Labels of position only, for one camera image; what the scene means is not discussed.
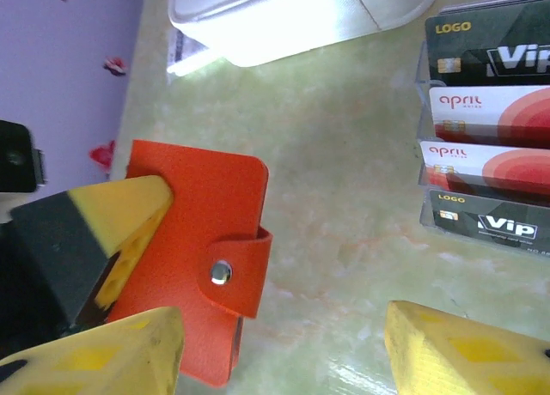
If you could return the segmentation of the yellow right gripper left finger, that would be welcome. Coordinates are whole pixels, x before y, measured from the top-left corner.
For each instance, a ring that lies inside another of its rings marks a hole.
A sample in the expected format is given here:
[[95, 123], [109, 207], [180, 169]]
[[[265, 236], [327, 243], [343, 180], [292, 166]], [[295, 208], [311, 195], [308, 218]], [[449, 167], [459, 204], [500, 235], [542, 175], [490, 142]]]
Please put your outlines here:
[[173, 394], [185, 333], [158, 307], [1, 360], [3, 394]]

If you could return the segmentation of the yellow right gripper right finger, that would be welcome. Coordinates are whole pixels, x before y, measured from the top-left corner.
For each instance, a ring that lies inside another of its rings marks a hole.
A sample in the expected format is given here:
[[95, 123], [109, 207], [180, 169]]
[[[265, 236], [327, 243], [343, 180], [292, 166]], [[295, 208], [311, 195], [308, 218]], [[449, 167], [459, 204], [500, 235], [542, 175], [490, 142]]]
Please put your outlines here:
[[547, 394], [549, 343], [390, 301], [385, 346], [399, 394]]

